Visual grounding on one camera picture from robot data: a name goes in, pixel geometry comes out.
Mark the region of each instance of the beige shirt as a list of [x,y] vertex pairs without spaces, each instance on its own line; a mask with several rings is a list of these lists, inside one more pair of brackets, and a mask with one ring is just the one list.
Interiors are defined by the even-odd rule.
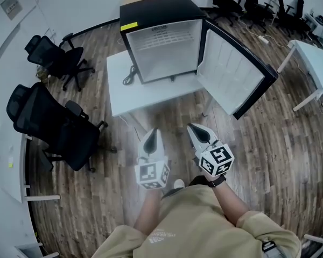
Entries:
[[237,226],[223,215],[211,188],[194,185],[161,202],[159,225],[146,236],[119,226],[93,258],[263,257],[261,240],[272,240],[286,257],[300,257],[301,244],[265,214],[249,211]]

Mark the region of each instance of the chair wheel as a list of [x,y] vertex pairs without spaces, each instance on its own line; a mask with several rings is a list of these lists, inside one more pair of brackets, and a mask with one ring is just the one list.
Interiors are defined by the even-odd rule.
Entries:
[[112,148],[109,149],[110,153],[116,154],[117,153],[117,148],[116,146],[112,146]]

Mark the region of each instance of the white marker cube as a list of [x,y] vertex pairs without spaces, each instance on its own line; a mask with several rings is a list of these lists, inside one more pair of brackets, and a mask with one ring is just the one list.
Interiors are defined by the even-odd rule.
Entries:
[[170,173],[165,161],[145,163],[135,166],[136,182],[145,189],[164,188]]
[[234,160],[230,148],[224,144],[201,153],[199,166],[215,177],[230,170]]

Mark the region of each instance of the person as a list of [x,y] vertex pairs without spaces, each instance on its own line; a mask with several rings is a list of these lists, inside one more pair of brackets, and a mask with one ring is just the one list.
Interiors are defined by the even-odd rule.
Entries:
[[148,190],[134,227],[118,226],[93,258],[300,257],[297,236],[251,211],[224,175]]

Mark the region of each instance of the shirt sleeve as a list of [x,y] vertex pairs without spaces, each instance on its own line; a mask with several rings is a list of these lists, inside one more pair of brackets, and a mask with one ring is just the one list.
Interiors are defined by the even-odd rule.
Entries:
[[130,226],[118,226],[92,258],[133,257],[133,250],[140,247],[146,238],[146,235]]
[[287,257],[300,257],[301,243],[298,237],[261,212],[248,211],[238,220],[236,227],[249,232],[256,240],[273,241]]

